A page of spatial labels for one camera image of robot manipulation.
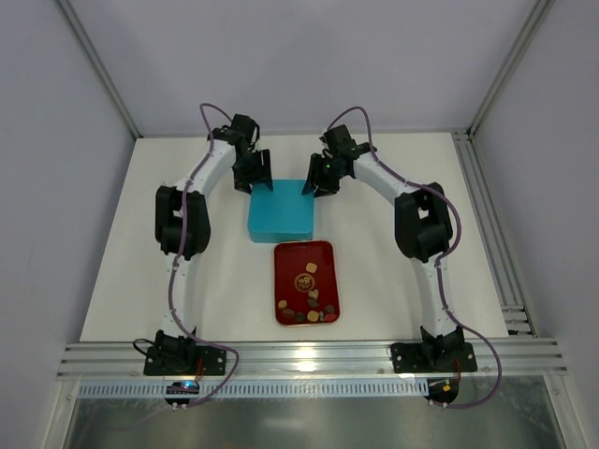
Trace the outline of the teal tin lid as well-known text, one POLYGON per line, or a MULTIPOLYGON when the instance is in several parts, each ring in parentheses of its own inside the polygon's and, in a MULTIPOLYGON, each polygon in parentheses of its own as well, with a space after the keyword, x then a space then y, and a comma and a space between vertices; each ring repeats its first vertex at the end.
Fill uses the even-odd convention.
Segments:
POLYGON ((248 225, 270 223, 292 226, 314 225, 314 195, 303 195, 302 180, 274 180, 273 190, 255 185, 250 195, 248 225))

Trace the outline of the red rectangular tray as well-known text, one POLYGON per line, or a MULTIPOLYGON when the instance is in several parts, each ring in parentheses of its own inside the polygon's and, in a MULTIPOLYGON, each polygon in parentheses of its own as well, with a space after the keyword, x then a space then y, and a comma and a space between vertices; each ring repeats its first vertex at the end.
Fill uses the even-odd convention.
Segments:
POLYGON ((325 240, 306 240, 284 242, 275 246, 273 251, 274 278, 274 311, 275 319, 282 326, 316 326, 332 324, 341 316, 340 295, 336 277, 333 246, 325 240), (306 270, 308 263, 317 265, 317 270, 310 273, 306 270), (319 292, 319 307, 313 309, 308 300, 309 292, 319 292), (278 308, 280 301, 286 301, 285 309, 291 309, 294 315, 282 314, 278 308), (325 307, 332 305, 335 313, 326 313, 325 307), (306 319, 310 311, 319 314, 317 322, 306 319), (305 314, 303 322, 296 321, 298 312, 305 314))

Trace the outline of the teal tin box with cups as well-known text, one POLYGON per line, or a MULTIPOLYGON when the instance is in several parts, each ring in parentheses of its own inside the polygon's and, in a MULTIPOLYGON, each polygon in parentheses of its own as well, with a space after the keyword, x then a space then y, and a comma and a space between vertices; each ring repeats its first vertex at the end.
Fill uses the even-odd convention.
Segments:
POLYGON ((310 240, 314 235, 314 226, 302 225, 292 226, 283 223, 281 225, 270 223, 249 224, 248 233, 250 240, 254 243, 281 243, 288 241, 310 240))

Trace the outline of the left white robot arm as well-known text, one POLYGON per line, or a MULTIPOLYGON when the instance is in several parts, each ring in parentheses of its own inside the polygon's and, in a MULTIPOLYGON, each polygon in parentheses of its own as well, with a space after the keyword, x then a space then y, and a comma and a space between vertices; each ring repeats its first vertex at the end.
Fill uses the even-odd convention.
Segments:
POLYGON ((189 321, 197 264, 212 236, 208 199, 228 171, 237 191, 250 195, 256 186, 273 190, 270 151, 260 150, 259 140, 260 126, 247 115, 209 127, 207 150, 193 168, 156 191, 154 237, 168 263, 168 306, 160 330, 173 339, 209 345, 189 321))

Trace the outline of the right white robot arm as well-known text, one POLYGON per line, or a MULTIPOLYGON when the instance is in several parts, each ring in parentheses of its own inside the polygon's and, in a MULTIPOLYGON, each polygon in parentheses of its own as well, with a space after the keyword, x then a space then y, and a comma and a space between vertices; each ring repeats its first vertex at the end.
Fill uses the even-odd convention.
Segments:
POLYGON ((434 182, 412 181, 384 163, 368 140, 358 144, 345 125, 331 126, 320 137, 323 150, 311 155, 302 192, 332 196, 341 179, 350 177, 370 186, 393 206, 394 238, 413 266, 422 307, 420 343, 397 343, 401 369, 414 362, 414 371, 448 372, 457 367, 465 348, 463 327, 453 314, 446 289, 446 258, 455 236, 444 190, 434 182))

